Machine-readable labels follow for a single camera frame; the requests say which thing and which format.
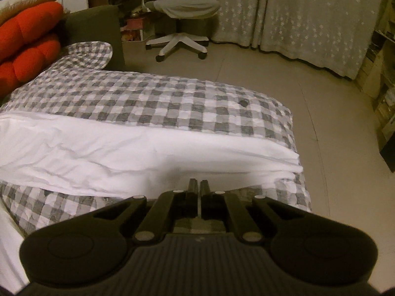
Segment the white knit garment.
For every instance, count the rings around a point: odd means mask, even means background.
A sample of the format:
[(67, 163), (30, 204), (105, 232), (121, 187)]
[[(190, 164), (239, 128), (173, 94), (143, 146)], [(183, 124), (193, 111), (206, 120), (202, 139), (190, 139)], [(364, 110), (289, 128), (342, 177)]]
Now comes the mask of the white knit garment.
[(1, 180), (72, 196), (126, 199), (206, 179), (214, 190), (261, 186), (307, 208), (299, 155), (274, 140), (10, 111), (1, 114)]

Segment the wooden shelf unit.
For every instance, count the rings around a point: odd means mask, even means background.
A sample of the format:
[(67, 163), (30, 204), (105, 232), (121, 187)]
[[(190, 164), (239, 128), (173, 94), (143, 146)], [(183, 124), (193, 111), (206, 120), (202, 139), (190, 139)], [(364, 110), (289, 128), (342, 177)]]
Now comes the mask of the wooden shelf unit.
[(382, 0), (356, 83), (372, 99), (379, 121), (380, 155), (394, 172), (394, 0)]

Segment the white swivel office chair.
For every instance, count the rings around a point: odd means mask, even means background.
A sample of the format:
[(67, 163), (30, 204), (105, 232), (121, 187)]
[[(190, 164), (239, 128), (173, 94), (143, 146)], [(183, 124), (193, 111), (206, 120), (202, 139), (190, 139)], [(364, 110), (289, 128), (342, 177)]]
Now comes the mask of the white swivel office chair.
[(199, 59), (206, 59), (208, 51), (206, 47), (209, 39), (206, 36), (196, 36), (182, 31), (183, 20), (203, 20), (212, 18), (219, 10), (220, 2), (217, 0), (141, 0), (141, 9), (144, 12), (159, 12), (176, 21), (176, 31), (167, 36), (150, 39), (145, 43), (145, 49), (149, 50), (156, 45), (164, 45), (156, 61), (165, 60), (179, 43), (192, 48), (197, 52)]

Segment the lower red puffy cushion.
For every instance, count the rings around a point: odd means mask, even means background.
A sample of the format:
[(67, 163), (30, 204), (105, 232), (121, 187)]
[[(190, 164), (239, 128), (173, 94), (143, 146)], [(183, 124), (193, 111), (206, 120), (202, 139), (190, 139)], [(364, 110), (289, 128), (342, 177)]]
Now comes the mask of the lower red puffy cushion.
[(61, 45), (48, 34), (1, 64), (1, 98), (37, 77), (58, 58)]

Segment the red puffy cushion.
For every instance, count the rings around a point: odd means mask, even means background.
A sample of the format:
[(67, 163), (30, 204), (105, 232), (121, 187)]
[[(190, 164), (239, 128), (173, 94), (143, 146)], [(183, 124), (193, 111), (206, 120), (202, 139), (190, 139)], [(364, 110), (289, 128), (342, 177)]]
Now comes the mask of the red puffy cushion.
[(1, 61), (43, 37), (63, 18), (64, 8), (56, 1), (27, 8), (1, 25)]
[(1, 98), (37, 77), (58, 58), (61, 45), (48, 34), (1, 64)]

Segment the grey star pattern curtain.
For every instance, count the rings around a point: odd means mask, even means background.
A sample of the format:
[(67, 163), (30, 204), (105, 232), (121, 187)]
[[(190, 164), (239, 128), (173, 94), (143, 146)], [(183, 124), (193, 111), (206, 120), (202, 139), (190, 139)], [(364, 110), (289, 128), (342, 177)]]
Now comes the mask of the grey star pattern curtain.
[(278, 52), (355, 79), (382, 0), (219, 0), (212, 39)]

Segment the upper red puffy cushion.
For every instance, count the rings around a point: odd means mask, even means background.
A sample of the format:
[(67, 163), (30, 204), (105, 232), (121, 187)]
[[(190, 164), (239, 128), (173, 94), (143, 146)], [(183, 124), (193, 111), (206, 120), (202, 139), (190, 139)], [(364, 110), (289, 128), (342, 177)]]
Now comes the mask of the upper red puffy cushion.
[(27, 8), (1, 25), (1, 61), (43, 37), (63, 18), (64, 8), (56, 1)]

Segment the cream pillow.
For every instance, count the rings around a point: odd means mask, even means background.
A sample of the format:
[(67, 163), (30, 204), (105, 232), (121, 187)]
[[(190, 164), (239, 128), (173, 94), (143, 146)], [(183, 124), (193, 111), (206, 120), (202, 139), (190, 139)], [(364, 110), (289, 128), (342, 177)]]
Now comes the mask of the cream pillow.
[(1, 0), (0, 24), (16, 16), (21, 11), (41, 3), (57, 0)]

